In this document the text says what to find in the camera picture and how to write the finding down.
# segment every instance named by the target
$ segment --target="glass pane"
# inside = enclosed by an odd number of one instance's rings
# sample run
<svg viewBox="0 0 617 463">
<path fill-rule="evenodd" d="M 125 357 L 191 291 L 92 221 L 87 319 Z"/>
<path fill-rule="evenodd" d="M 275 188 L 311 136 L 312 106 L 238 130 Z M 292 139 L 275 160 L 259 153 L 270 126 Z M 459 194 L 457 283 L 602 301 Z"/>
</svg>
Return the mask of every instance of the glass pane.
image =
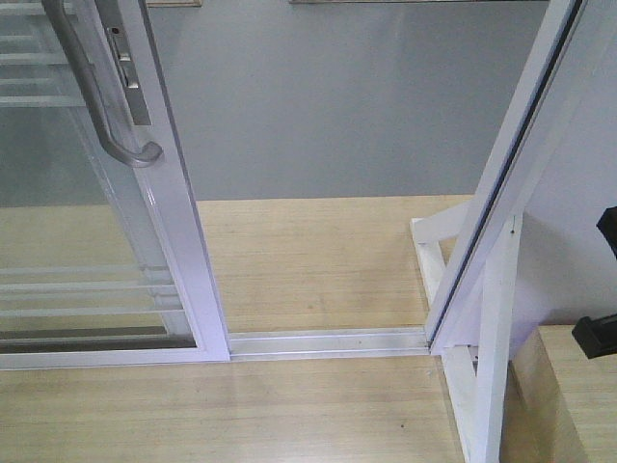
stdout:
<svg viewBox="0 0 617 463">
<path fill-rule="evenodd" d="M 98 144 L 40 3 L 11 6 L 0 14 L 0 352 L 194 346 L 132 169 Z"/>
</svg>

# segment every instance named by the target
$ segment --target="door handle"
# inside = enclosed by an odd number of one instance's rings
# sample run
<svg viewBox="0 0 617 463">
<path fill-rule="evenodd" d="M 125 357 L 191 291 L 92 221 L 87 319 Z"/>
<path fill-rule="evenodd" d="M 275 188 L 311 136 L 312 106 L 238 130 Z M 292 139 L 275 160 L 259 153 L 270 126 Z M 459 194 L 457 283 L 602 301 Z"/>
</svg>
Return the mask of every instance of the door handle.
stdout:
<svg viewBox="0 0 617 463">
<path fill-rule="evenodd" d="M 75 74 L 75 80 L 77 80 L 81 95 L 86 101 L 86 107 L 93 121 L 100 145 L 110 156 L 127 166 L 147 167 L 152 165 L 163 153 L 163 149 L 158 144 L 147 142 L 141 151 L 133 152 L 124 147 L 112 133 L 107 108 L 103 102 L 93 67 L 88 61 L 84 46 L 68 19 L 64 0 L 41 0 L 41 2 L 60 45 L 67 55 L 68 64 Z"/>
</svg>

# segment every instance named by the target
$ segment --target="wood grain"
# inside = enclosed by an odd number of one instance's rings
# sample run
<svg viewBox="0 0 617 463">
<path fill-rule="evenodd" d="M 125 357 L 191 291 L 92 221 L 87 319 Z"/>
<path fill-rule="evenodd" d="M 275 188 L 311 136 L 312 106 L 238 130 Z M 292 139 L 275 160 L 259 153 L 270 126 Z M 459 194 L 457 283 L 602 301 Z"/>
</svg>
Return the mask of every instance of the wood grain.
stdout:
<svg viewBox="0 0 617 463">
<path fill-rule="evenodd" d="M 617 363 L 588 360 L 572 326 L 539 327 L 515 359 L 543 462 L 615 461 Z"/>
<path fill-rule="evenodd" d="M 0 372 L 0 461 L 461 463 L 431 357 Z"/>
<path fill-rule="evenodd" d="M 409 221 L 468 198 L 199 202 L 230 331 L 423 324 Z"/>
</svg>

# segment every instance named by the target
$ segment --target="gray floor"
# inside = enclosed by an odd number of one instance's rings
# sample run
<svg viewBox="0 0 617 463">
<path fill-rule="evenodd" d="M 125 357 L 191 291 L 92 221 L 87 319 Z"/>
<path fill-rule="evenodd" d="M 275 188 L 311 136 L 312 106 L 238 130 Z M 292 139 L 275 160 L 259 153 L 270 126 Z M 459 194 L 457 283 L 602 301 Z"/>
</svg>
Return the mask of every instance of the gray floor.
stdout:
<svg viewBox="0 0 617 463">
<path fill-rule="evenodd" d="M 472 193 L 546 5 L 150 10 L 197 199 Z M 0 205 L 104 201 L 61 128 L 1 111 Z"/>
</svg>

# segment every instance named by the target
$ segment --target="glass door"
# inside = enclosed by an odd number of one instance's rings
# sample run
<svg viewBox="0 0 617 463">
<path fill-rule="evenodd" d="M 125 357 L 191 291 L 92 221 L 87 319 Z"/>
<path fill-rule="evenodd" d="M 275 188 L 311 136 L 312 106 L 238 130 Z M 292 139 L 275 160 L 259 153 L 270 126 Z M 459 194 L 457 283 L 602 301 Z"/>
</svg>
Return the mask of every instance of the glass door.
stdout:
<svg viewBox="0 0 617 463">
<path fill-rule="evenodd" d="M 0 3 L 0 368 L 228 359 L 187 178 L 142 1 Z"/>
</svg>

